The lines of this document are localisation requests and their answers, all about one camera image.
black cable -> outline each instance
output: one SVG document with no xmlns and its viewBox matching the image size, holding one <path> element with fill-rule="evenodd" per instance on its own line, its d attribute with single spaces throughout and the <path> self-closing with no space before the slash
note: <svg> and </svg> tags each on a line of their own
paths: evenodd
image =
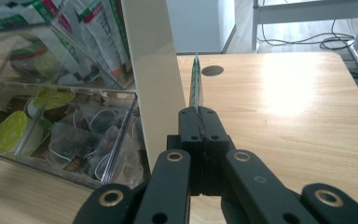
<svg viewBox="0 0 358 224">
<path fill-rule="evenodd" d="M 330 33 L 322 33 L 319 35 L 314 35 L 312 37 L 303 39 L 303 40 L 297 40 L 297 41 L 285 41 L 285 40 L 279 40 L 279 39 L 267 39 L 266 38 L 266 34 L 264 32 L 264 24 L 261 24 L 261 30 L 262 30 L 262 35 L 264 40 L 257 38 L 258 41 L 260 42 L 266 42 L 267 44 L 271 45 L 271 46 L 283 46 L 283 45 L 290 45 L 290 44 L 298 44 L 298 45 L 311 45 L 311 44 L 319 44 L 321 49 L 331 49 L 331 50 L 337 50 L 337 49 L 347 49 L 348 47 L 350 47 L 352 44 L 348 45 L 347 42 L 350 40 L 354 40 L 354 36 L 353 35 L 346 35 L 346 34 L 341 34 L 341 33 L 335 33 L 334 32 L 334 25 L 336 23 L 336 20 L 333 20 L 333 24 L 331 26 L 331 32 Z M 322 35 L 333 35 L 334 37 L 328 37 L 322 41 L 316 41 L 316 42 L 306 42 L 309 40 L 312 40 L 313 38 L 322 36 Z M 342 47 L 329 47 L 327 46 L 328 43 L 334 43 L 334 42 L 342 42 L 344 44 L 344 46 Z"/>
</svg>

metal frame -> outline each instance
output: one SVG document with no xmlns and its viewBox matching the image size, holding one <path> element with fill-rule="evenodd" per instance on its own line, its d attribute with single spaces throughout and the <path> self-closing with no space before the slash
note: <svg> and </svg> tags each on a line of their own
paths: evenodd
<svg viewBox="0 0 358 224">
<path fill-rule="evenodd" d="M 257 52 L 257 25 L 358 18 L 358 0 L 324 0 L 260 6 L 254 0 L 252 52 Z"/>
</svg>

wooden desk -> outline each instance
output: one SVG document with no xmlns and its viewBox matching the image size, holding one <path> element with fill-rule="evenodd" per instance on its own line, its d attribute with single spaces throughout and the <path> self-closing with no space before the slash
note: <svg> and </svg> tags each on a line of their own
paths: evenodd
<svg viewBox="0 0 358 224">
<path fill-rule="evenodd" d="M 185 94 L 193 57 L 178 57 Z M 333 53 L 200 56 L 204 105 L 237 148 L 289 189 L 324 182 L 358 202 L 358 89 Z M 0 223 L 70 223 L 90 191 L 0 161 Z M 218 198 L 192 198 L 191 223 L 224 223 Z"/>
</svg>

screw hole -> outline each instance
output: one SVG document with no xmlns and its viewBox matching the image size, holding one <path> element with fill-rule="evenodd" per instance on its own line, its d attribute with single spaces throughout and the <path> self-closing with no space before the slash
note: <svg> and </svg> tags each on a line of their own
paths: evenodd
<svg viewBox="0 0 358 224">
<path fill-rule="evenodd" d="M 153 223 L 156 224 L 163 224 L 163 223 L 167 223 L 167 215 L 163 214 L 163 213 L 157 213 L 155 215 L 153 215 L 152 217 L 152 221 Z"/>
<path fill-rule="evenodd" d="M 237 160 L 237 161 L 249 161 L 251 159 L 251 156 L 248 154 L 248 153 L 245 153 L 245 152 L 236 152 L 234 154 L 234 158 Z"/>
<path fill-rule="evenodd" d="M 340 207 L 344 205 L 342 199 L 338 195 L 336 195 L 336 193 L 330 190 L 318 189 L 315 191 L 315 196 L 322 203 L 325 203 L 332 207 Z"/>
<path fill-rule="evenodd" d="M 183 158 L 183 155 L 179 152 L 172 152 L 167 155 L 168 161 L 181 161 Z"/>
<path fill-rule="evenodd" d="M 289 224 L 299 224 L 300 223 L 300 220 L 298 219 L 298 217 L 296 217 L 295 215 L 290 214 L 290 213 L 283 214 L 283 219 Z"/>
<path fill-rule="evenodd" d="M 110 189 L 100 196 L 100 205 L 105 207 L 115 206 L 123 200 L 124 194 L 121 190 Z"/>
<path fill-rule="evenodd" d="M 110 194 L 106 194 L 104 199 L 108 202 L 108 203 L 111 203 L 111 202 L 114 202 L 115 200 L 118 199 L 118 194 L 112 192 Z"/>
</svg>

white panel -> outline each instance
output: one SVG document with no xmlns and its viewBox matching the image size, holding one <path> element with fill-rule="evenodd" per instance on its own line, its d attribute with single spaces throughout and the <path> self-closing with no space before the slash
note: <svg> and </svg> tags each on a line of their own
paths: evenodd
<svg viewBox="0 0 358 224">
<path fill-rule="evenodd" d="M 122 1 L 150 168 L 185 108 L 165 0 Z"/>
</svg>

